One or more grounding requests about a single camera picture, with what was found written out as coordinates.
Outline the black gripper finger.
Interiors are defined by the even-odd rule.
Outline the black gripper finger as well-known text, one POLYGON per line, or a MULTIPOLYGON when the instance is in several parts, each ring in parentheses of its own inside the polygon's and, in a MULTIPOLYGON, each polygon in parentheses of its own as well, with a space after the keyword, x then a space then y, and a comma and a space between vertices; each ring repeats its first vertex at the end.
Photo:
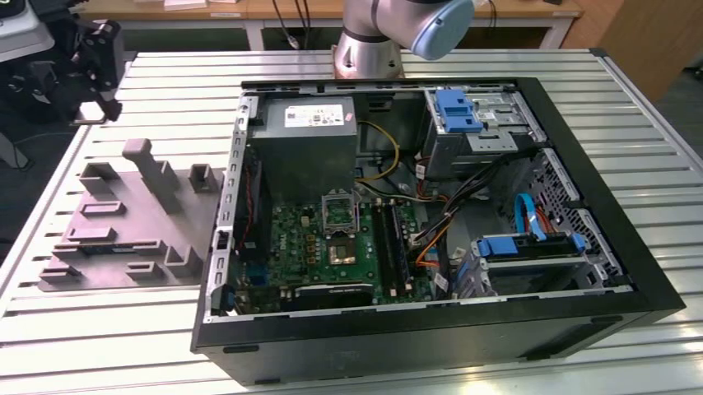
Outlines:
POLYGON ((24 122, 70 122, 74 103, 50 66, 1 64, 1 109, 24 122))
POLYGON ((114 98, 124 75, 121 26, 112 20, 80 21, 84 32, 77 47, 77 65, 86 78, 86 98, 102 111, 96 122, 116 121, 121 103, 114 98))

